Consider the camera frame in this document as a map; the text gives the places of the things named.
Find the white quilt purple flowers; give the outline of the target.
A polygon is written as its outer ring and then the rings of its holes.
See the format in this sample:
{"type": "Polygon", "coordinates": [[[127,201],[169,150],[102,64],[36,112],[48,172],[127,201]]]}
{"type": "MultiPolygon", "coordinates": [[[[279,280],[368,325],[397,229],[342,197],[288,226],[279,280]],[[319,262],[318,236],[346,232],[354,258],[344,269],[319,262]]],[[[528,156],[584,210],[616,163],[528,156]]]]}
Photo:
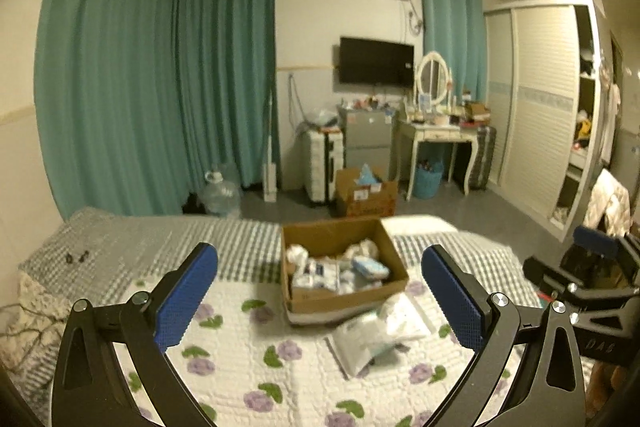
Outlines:
{"type": "Polygon", "coordinates": [[[281,288],[213,283],[169,362],[219,426],[420,426],[472,360],[426,287],[410,294],[431,332],[356,377],[332,353],[329,327],[288,323],[281,288]]]}

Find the white plastic bottle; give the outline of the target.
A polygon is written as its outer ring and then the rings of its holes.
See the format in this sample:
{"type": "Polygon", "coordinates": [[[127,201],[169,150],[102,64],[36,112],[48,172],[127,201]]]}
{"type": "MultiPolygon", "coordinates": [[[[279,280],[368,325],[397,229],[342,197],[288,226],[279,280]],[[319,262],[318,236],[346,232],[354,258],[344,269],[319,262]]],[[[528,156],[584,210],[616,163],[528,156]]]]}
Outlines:
{"type": "Polygon", "coordinates": [[[359,243],[352,244],[344,251],[343,258],[352,260],[356,257],[369,258],[378,260],[380,257],[380,250],[372,239],[363,239],[359,243]]]}

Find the clear water jug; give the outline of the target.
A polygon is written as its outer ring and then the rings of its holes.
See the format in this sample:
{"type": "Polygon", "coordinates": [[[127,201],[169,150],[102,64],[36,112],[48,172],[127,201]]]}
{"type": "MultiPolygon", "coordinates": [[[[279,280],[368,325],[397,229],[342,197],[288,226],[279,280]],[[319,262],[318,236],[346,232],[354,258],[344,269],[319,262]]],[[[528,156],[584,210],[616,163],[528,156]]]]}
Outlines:
{"type": "Polygon", "coordinates": [[[200,199],[205,210],[219,218],[239,219],[241,216],[241,193],[232,181],[224,179],[219,171],[204,174],[205,186],[200,199]]]}

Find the white suitcase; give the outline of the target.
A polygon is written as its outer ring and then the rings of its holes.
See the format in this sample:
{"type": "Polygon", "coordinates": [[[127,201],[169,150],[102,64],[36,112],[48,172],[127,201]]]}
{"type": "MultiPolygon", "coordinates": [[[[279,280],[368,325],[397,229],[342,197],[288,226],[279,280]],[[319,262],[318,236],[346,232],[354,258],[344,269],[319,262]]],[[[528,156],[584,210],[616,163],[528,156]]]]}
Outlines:
{"type": "Polygon", "coordinates": [[[344,136],[340,129],[310,129],[303,134],[304,187],[314,204],[335,199],[337,173],[344,168],[344,136]]]}

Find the brown cardboard box on bed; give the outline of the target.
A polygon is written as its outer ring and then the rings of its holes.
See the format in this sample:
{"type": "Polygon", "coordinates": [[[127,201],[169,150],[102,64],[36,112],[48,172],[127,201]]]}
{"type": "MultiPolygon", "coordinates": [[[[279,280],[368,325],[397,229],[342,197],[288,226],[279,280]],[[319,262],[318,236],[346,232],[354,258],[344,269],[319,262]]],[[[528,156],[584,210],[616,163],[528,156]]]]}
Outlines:
{"type": "Polygon", "coordinates": [[[381,218],[285,225],[281,288],[293,324],[324,324],[370,310],[408,283],[381,218]]]}

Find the clear plastic bag pack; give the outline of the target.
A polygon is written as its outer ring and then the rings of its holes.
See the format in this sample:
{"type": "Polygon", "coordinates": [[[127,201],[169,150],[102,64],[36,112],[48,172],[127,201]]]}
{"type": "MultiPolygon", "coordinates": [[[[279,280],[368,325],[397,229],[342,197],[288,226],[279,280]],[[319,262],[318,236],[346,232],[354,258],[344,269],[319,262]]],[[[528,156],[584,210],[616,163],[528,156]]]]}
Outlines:
{"type": "Polygon", "coordinates": [[[398,345],[420,340],[435,327],[412,296],[399,293],[381,306],[347,320],[329,335],[337,364],[348,378],[398,345]]]}

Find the cream lace cloth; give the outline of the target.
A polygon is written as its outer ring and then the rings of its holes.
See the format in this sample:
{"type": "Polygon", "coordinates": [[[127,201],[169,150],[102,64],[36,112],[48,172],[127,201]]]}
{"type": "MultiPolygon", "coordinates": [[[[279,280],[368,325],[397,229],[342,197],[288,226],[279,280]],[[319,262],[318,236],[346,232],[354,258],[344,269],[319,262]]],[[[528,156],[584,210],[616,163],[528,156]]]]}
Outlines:
{"type": "Polygon", "coordinates": [[[286,248],[285,258],[288,263],[295,265],[296,268],[303,268],[309,259],[309,251],[299,244],[292,244],[286,248]]]}

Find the blue tissue pack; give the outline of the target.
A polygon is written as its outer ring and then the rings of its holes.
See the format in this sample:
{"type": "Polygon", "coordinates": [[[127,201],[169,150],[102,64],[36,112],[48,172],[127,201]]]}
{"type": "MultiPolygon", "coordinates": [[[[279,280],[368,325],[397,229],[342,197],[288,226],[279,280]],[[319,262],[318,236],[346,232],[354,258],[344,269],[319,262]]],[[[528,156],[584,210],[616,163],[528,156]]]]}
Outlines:
{"type": "Polygon", "coordinates": [[[386,265],[369,257],[353,257],[352,269],[368,281],[385,281],[390,276],[390,269],[386,265]]]}

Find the large teal curtain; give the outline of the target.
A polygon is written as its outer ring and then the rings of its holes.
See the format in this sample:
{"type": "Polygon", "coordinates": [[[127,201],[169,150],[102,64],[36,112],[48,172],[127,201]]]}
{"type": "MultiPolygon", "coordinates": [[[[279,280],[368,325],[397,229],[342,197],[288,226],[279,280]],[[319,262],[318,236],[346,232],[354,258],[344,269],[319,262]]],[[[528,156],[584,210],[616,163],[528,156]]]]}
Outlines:
{"type": "Polygon", "coordinates": [[[35,106],[63,217],[174,215],[213,166],[262,179],[274,0],[43,0],[35,106]]]}

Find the white stick vacuum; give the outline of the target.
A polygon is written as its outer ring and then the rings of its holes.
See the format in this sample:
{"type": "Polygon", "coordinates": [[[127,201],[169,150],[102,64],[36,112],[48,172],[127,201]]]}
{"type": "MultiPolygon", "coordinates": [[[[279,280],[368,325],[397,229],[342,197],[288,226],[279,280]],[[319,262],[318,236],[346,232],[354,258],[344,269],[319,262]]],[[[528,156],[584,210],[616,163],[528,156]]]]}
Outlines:
{"type": "Polygon", "coordinates": [[[273,93],[269,92],[267,107],[267,135],[265,160],[262,164],[262,197],[264,202],[277,202],[277,168],[273,161],[272,146],[272,115],[273,115],[273,93]]]}

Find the grey mini fridge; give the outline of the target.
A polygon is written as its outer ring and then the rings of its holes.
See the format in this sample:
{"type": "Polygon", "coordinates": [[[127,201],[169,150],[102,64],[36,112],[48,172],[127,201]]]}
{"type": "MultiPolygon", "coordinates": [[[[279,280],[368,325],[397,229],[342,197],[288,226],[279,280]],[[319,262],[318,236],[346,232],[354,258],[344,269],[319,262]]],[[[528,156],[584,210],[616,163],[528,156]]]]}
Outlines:
{"type": "Polygon", "coordinates": [[[340,108],[346,168],[368,165],[383,178],[390,172],[394,116],[382,109],[340,108]]]}

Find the black wall television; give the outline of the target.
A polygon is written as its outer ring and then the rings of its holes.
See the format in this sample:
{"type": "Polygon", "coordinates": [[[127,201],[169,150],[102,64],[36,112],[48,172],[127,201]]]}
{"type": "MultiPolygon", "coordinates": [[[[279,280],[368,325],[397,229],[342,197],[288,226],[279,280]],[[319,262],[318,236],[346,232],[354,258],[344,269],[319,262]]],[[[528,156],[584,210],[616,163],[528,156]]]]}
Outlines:
{"type": "Polygon", "coordinates": [[[337,72],[340,83],[410,88],[414,75],[414,46],[342,37],[338,46],[337,72]]]}

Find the floral tissue pack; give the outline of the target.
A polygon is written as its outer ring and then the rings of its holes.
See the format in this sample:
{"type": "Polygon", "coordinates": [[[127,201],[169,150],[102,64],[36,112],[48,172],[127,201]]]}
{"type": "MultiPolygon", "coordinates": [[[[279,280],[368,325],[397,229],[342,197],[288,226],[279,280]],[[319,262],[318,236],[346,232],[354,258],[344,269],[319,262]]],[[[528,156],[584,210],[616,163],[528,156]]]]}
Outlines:
{"type": "Polygon", "coordinates": [[[341,267],[332,260],[309,258],[303,268],[298,268],[291,281],[293,288],[325,289],[337,293],[341,285],[341,267]]]}

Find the cardboard box on floor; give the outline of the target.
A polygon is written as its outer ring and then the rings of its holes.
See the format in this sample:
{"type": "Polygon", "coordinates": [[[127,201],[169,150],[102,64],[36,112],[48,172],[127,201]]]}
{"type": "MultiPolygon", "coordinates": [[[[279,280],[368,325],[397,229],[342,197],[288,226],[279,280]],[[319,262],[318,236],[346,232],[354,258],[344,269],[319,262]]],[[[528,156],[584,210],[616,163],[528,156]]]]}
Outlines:
{"type": "Polygon", "coordinates": [[[336,174],[336,211],[338,217],[392,217],[396,213],[398,182],[385,180],[374,168],[371,184],[358,183],[361,170],[346,168],[336,174]]]}

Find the striped dark suitcase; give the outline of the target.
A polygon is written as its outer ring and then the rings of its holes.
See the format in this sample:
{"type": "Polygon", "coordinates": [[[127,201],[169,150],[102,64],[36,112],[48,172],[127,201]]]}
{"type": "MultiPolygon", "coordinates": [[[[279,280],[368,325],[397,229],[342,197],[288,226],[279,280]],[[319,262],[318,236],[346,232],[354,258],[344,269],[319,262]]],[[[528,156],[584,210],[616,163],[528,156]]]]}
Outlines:
{"type": "Polygon", "coordinates": [[[494,161],[497,141],[497,130],[494,127],[482,126],[477,129],[477,154],[469,179],[472,190],[485,190],[494,161]]]}

